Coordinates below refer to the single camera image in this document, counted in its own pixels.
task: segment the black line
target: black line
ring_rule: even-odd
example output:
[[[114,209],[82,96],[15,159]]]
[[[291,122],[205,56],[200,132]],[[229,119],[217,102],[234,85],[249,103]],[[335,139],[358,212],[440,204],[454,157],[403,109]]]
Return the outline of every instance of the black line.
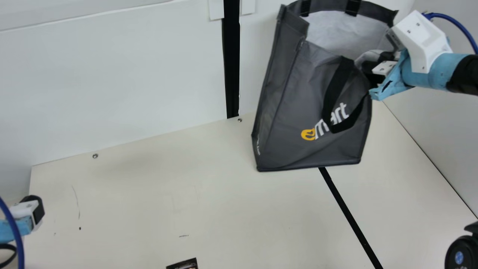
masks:
[[[402,122],[397,118],[397,116],[395,116],[393,111],[388,107],[388,105],[385,102],[382,102],[382,103],[385,105],[385,107],[387,107],[387,109],[395,117],[395,119],[398,121],[398,123],[400,123],[400,125],[407,132],[407,134],[413,139],[415,144],[417,144],[417,146],[421,149],[421,151],[425,154],[425,156],[430,160],[430,162],[433,164],[433,166],[435,166],[436,170],[440,173],[440,175],[442,175],[442,177],[446,180],[446,182],[450,185],[450,187],[455,191],[455,193],[458,195],[458,197],[460,197],[461,201],[467,206],[467,208],[470,210],[470,212],[475,216],[475,218],[478,219],[478,216],[473,212],[473,210],[471,210],[471,208],[468,206],[467,202],[465,202],[465,200],[463,200],[461,195],[455,190],[455,188],[450,183],[450,181],[445,177],[445,175],[442,173],[442,171],[440,171],[440,169],[438,169],[436,164],[432,161],[432,159],[430,159],[430,156],[428,156],[428,154],[423,150],[423,148],[420,146],[420,144],[418,144],[418,142],[415,140],[415,138],[412,136],[412,134],[407,130],[407,128],[405,128],[405,126],[403,126]]]
[[[342,210],[342,213],[344,214],[345,218],[348,221],[348,224],[350,227],[352,227],[352,230],[354,230],[355,235],[357,236],[357,239],[359,240],[360,244],[363,247],[363,250],[365,250],[365,253],[369,257],[370,261],[372,262],[373,266],[375,269],[383,269],[382,265],[380,264],[379,259],[377,256],[375,256],[375,253],[372,250],[372,247],[370,247],[369,243],[367,242],[367,239],[363,235],[362,231],[360,230],[359,225],[355,221],[354,217],[352,216],[352,213],[350,213],[350,210],[348,209],[347,205],[344,202],[344,199],[342,199],[342,196],[340,196],[340,193],[338,192],[337,188],[335,187],[334,183],[332,182],[332,179],[330,178],[329,173],[327,172],[327,169],[325,167],[320,167],[319,168],[320,173],[322,174],[322,177],[324,177],[324,180],[327,183],[327,186],[330,189],[330,192],[334,195],[335,201],[337,201],[340,209]]]
[[[76,207],[78,208],[78,219],[80,219],[81,211],[80,211],[80,204],[78,203],[78,196],[76,195],[76,190],[73,187],[73,185],[71,185],[71,188],[73,189],[73,192],[75,193]]]
[[[222,19],[222,52],[227,117],[239,116],[239,0],[224,0]]]

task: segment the white wall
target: white wall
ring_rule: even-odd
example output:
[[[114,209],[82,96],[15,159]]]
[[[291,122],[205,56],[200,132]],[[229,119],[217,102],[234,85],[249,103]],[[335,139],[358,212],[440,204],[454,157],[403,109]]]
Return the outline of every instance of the white wall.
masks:
[[[413,8],[450,15],[478,38],[476,0],[416,0]],[[448,35],[454,52],[473,53],[468,40],[453,24],[438,18],[434,23]],[[478,97],[415,88],[392,96],[385,103],[478,214]]]
[[[257,109],[262,82],[271,55],[276,17],[281,4],[292,0],[257,0],[256,12],[241,16],[240,37],[240,114]],[[391,10],[399,10],[395,21],[400,21],[409,12],[414,0],[371,0]]]
[[[0,0],[0,30],[171,0]]]
[[[3,31],[0,59],[7,200],[26,193],[31,165],[226,117],[221,22],[207,0]]]

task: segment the black motor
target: black motor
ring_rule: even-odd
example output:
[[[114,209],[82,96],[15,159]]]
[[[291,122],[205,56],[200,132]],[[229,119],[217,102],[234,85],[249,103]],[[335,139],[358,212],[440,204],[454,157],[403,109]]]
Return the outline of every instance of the black motor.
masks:
[[[472,235],[464,235],[448,248],[445,269],[478,269],[478,222],[465,227]]]

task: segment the black cable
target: black cable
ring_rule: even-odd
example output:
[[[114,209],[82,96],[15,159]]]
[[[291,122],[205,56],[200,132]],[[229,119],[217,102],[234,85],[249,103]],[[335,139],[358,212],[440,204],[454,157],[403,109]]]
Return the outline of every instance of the black cable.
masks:
[[[319,171],[322,174],[322,177],[324,177],[324,180],[326,181],[327,186],[330,189],[330,192],[334,195],[335,201],[337,201],[340,209],[342,210],[342,213],[344,214],[345,218],[348,221],[348,224],[350,225],[350,227],[352,227],[352,230],[354,230],[355,236],[357,236],[357,239],[362,245],[363,250],[365,250],[365,253],[369,257],[374,268],[383,269],[379,259],[377,258],[377,256],[375,256],[375,253],[373,252],[372,247],[370,247],[369,243],[367,242],[367,239],[365,238],[362,231],[360,230],[359,225],[357,224],[354,217],[352,216],[352,213],[350,213],[350,210],[345,204],[344,199],[342,199],[342,196],[340,196],[340,193],[338,192],[337,188],[332,182],[332,179],[330,178],[330,175],[328,174],[327,169],[325,169],[325,167],[320,167]]]
[[[0,263],[0,269],[1,269],[1,268],[6,267],[7,265],[9,265],[15,259],[15,257],[17,256],[17,247],[15,247],[14,245],[10,245],[10,244],[0,244],[0,249],[8,249],[8,250],[13,251],[13,254],[12,254],[12,256],[10,256],[10,258],[8,258],[6,261]]]

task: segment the yellow logo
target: yellow logo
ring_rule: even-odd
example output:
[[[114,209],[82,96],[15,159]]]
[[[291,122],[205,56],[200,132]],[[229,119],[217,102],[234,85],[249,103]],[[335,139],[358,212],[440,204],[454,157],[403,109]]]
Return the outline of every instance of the yellow logo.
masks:
[[[330,114],[330,122],[332,125],[342,122],[342,118],[348,118],[348,114],[345,112],[346,106],[346,104],[340,103],[340,107],[337,107],[334,111],[332,111],[332,113]],[[302,130],[300,136],[304,140],[314,141],[316,139],[319,139],[319,137],[323,136],[326,132],[329,132],[329,127],[323,119],[320,119],[320,121],[317,122],[313,129]]]
[[[303,139],[312,141],[315,140],[315,128],[314,129],[305,129],[301,132],[300,136],[302,136]]]

